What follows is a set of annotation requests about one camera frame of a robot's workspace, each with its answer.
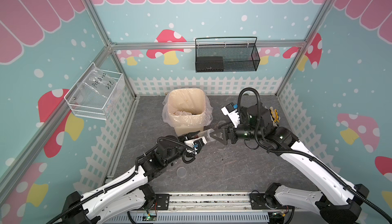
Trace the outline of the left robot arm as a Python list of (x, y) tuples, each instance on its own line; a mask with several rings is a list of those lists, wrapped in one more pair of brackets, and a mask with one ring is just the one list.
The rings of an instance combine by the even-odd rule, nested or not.
[(156, 194), (149, 182), (178, 159), (192, 163), (209, 142), (207, 136), (196, 132), (159, 137), (155, 146), (137, 157), (135, 165), (121, 176), (90, 192), (70, 194), (62, 212), (49, 223), (102, 224), (123, 212), (150, 210), (156, 204)]

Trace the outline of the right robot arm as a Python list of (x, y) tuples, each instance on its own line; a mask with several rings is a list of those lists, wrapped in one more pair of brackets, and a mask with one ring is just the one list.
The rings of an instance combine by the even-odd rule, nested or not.
[(230, 122), (223, 124), (224, 140), (235, 144), (239, 139), (255, 140), (256, 148), (281, 157), (317, 188), (306, 191), (271, 184), (264, 193), (266, 205), (298, 207), (315, 214), (329, 224), (355, 224), (366, 204), (388, 223), (391, 216), (367, 199), (369, 190), (362, 184), (352, 184), (312, 154), (305, 144), (289, 129), (279, 126), (279, 115), (274, 108), (263, 106), (260, 94), (254, 88), (241, 90), (237, 103), (221, 108)]

